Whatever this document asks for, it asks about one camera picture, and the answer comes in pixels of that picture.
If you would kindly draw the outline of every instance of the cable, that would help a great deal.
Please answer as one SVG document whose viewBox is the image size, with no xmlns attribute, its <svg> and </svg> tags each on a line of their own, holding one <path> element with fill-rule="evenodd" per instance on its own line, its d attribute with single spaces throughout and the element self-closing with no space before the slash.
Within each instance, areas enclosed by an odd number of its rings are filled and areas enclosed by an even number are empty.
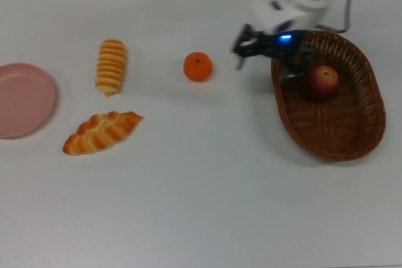
<svg viewBox="0 0 402 268">
<path fill-rule="evenodd" d="M 346 33 L 350 28 L 350 7 L 352 5 L 352 0 L 346 0 L 346 7 L 345 7 L 345 19 L 344 24 L 345 28 L 337 31 L 338 34 Z"/>
</svg>

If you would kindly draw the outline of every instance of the blue light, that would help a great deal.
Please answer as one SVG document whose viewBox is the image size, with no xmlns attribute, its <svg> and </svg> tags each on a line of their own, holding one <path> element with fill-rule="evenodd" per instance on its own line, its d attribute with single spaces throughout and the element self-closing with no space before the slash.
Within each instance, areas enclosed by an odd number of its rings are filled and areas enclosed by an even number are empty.
<svg viewBox="0 0 402 268">
<path fill-rule="evenodd" d="M 279 37 L 279 41 L 282 43 L 290 42 L 290 40 L 291 40 L 291 35 L 282 35 Z"/>
</svg>

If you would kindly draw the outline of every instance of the bread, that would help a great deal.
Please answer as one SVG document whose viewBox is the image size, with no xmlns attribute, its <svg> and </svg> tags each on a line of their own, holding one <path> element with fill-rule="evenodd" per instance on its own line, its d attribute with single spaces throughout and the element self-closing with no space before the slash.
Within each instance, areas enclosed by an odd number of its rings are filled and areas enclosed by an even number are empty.
<svg viewBox="0 0 402 268">
<path fill-rule="evenodd" d="M 63 152 L 68 155 L 81 155 L 105 150 L 125 139 L 141 119 L 143 117 L 133 111 L 95 114 L 66 140 Z"/>
<path fill-rule="evenodd" d="M 108 39 L 100 45 L 95 88 L 107 97 L 120 91 L 126 66 L 126 47 L 120 40 Z"/>
</svg>

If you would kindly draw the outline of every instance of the brown wicker basket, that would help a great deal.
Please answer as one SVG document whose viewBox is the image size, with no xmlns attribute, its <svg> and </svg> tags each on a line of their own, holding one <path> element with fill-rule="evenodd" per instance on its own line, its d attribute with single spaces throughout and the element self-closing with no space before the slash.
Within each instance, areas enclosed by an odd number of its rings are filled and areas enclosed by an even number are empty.
<svg viewBox="0 0 402 268">
<path fill-rule="evenodd" d="M 311 31 L 305 45 L 317 54 L 312 66 L 336 69 L 340 87 L 334 99 L 311 101 L 303 92 L 303 77 L 278 77 L 283 70 L 272 60 L 271 73 L 281 120 L 303 149 L 331 161 L 351 161 L 369 154 L 385 131 L 386 114 L 374 72 L 366 56 L 345 38 Z"/>
</svg>

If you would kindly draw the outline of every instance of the apple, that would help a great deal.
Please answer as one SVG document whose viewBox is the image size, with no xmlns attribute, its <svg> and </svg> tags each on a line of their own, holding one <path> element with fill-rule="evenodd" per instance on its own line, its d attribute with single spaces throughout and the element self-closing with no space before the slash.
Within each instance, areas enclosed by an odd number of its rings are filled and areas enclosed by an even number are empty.
<svg viewBox="0 0 402 268">
<path fill-rule="evenodd" d="M 330 100 L 335 97 L 338 88 L 338 74 L 328 65 L 313 67 L 305 75 L 305 92 L 314 100 Z"/>
</svg>

